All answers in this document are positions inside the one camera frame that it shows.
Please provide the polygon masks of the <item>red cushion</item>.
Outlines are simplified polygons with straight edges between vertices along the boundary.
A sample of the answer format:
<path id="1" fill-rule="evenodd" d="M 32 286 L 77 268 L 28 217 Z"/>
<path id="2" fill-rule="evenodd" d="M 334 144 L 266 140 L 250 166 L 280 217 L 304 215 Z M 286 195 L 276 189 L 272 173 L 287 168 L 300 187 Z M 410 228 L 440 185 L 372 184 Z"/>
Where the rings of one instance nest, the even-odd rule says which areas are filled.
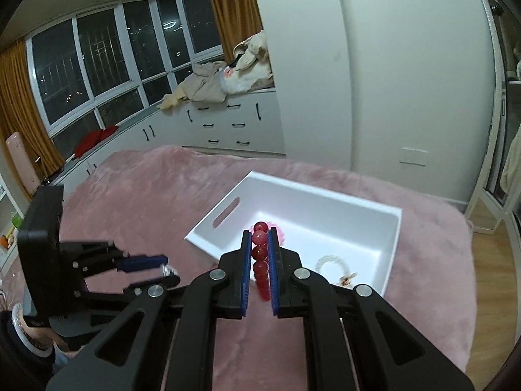
<path id="1" fill-rule="evenodd" d="M 87 133 L 84 138 L 78 143 L 76 147 L 74 147 L 74 157 L 80 158 L 85 153 L 90 151 L 92 148 L 100 144 L 106 138 L 109 138 L 112 134 L 114 134 L 118 130 L 118 126 L 112 124 L 105 129 L 94 130 L 93 132 Z"/>

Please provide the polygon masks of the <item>pink fluffy blanket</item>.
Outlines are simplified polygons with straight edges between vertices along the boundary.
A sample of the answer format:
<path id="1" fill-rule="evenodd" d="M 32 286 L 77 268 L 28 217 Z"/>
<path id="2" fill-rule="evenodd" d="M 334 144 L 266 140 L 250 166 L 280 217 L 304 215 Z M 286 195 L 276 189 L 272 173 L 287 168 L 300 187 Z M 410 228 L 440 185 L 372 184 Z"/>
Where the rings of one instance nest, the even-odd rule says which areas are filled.
<path id="1" fill-rule="evenodd" d="M 306 163 L 166 146 L 109 157 L 65 198 L 62 237 L 114 238 L 124 250 L 165 253 L 188 282 L 212 263 L 183 236 L 251 170 L 403 208 L 385 298 L 465 369 L 477 310 L 470 227 L 435 197 Z M 256 296 L 251 308 L 242 326 L 220 321 L 215 390 L 305 390 L 301 322 L 275 320 Z"/>

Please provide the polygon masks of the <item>pile of beige clothes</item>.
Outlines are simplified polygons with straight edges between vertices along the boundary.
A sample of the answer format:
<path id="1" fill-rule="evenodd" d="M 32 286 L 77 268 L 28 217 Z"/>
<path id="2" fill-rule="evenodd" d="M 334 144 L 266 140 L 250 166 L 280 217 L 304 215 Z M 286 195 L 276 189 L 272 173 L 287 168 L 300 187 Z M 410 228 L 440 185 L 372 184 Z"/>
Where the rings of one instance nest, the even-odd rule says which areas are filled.
<path id="1" fill-rule="evenodd" d="M 233 49 L 233 60 L 196 64 L 158 108 L 168 110 L 184 102 L 222 103 L 228 96 L 274 87 L 268 36 L 264 30 L 241 41 Z"/>

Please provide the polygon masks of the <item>mustard curtain right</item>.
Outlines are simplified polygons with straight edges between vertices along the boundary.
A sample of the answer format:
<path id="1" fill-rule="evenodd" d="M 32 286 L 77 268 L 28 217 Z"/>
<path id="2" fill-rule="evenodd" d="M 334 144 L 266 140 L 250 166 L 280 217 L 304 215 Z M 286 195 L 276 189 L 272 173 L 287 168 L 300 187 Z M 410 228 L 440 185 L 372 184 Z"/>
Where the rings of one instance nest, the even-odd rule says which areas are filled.
<path id="1" fill-rule="evenodd" d="M 262 30 L 257 0 L 210 0 L 224 59 L 231 62 L 234 47 Z"/>

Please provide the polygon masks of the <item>white wardrobe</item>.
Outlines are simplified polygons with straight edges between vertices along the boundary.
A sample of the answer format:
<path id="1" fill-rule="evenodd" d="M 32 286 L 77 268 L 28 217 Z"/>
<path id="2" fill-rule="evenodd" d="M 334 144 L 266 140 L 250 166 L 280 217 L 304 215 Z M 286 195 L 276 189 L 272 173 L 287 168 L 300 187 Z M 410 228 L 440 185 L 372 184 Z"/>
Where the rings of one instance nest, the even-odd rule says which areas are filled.
<path id="1" fill-rule="evenodd" d="M 288 158 L 467 208 L 495 62 L 482 0 L 257 0 Z"/>

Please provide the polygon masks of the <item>mustard curtain left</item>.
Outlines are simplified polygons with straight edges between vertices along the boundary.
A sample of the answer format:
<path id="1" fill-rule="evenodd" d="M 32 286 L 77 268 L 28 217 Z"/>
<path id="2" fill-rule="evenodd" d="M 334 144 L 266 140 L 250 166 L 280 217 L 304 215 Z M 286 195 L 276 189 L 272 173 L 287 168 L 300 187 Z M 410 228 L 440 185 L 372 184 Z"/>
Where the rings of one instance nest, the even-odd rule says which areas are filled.
<path id="1" fill-rule="evenodd" d="M 47 178 L 64 164 L 52 140 L 48 136 L 36 106 L 30 86 L 26 44 L 22 40 L 1 51 L 1 149 L 7 166 L 22 193 L 29 199 L 31 193 L 22 184 L 6 140 L 14 132 L 22 135 L 23 142 L 31 155 L 41 158 L 40 169 Z"/>

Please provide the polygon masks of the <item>pearl bead jewelry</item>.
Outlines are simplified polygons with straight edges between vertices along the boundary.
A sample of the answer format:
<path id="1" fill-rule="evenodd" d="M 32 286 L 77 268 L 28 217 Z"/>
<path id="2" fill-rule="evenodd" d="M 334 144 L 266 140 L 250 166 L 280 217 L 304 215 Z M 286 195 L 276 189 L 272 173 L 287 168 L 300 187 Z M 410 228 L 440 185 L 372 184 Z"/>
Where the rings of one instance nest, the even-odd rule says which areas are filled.
<path id="1" fill-rule="evenodd" d="M 161 264 L 161 272 L 163 277 L 178 276 L 176 269 L 168 264 Z"/>

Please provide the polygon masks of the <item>white storage box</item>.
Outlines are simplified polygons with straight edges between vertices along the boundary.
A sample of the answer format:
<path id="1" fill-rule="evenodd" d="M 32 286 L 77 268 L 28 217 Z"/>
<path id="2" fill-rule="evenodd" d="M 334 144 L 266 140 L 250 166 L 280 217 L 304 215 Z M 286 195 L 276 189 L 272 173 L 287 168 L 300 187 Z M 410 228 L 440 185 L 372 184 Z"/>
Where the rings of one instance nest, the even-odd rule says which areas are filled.
<path id="1" fill-rule="evenodd" d="M 240 246 L 257 222 L 274 227 L 282 247 L 299 254 L 303 267 L 338 285 L 383 294 L 394 262 L 402 211 L 368 199 L 252 171 L 188 232 L 186 241 L 219 259 Z"/>

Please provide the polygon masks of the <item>pink chair back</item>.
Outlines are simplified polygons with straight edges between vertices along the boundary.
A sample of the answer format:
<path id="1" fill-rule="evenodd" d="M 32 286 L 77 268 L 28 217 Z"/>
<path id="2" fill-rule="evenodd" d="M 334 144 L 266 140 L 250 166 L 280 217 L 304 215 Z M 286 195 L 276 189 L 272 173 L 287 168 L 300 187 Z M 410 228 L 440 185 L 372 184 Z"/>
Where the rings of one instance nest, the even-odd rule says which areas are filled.
<path id="1" fill-rule="evenodd" d="M 7 148 L 10 152 L 11 159 L 20 176 L 21 183 L 25 187 L 27 193 L 33 196 L 41 184 L 38 177 L 34 163 L 31 161 L 26 147 L 24 146 L 23 138 L 19 132 L 14 132 L 6 140 Z"/>

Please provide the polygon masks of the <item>large bay window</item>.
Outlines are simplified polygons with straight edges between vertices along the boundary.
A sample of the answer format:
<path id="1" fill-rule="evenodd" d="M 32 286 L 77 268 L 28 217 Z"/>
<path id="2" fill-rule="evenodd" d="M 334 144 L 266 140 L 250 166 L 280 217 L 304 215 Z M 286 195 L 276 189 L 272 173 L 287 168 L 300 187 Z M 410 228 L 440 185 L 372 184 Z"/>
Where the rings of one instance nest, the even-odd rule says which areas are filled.
<path id="1" fill-rule="evenodd" d="M 210 0 L 119 0 L 26 39 L 30 84 L 63 159 L 89 132 L 161 101 L 197 64 L 221 61 Z"/>

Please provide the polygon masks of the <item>mustard curtain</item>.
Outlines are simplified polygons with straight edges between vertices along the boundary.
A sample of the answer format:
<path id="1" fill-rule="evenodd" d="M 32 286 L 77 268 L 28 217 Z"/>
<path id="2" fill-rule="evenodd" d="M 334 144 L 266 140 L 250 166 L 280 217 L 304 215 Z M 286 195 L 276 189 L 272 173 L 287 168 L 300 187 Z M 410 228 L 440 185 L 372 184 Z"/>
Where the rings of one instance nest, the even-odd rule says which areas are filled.
<path id="1" fill-rule="evenodd" d="M 30 86 L 26 44 L 22 40 L 1 51 L 1 149 L 7 166 L 22 193 L 29 199 L 31 193 L 22 184 L 6 140 L 14 132 L 22 135 L 23 142 L 31 155 L 41 158 L 40 169 L 47 178 L 64 164 L 52 140 L 48 136 L 36 106 Z"/>
<path id="2" fill-rule="evenodd" d="M 257 0 L 210 0 L 224 59 L 231 62 L 234 47 L 262 30 Z"/>

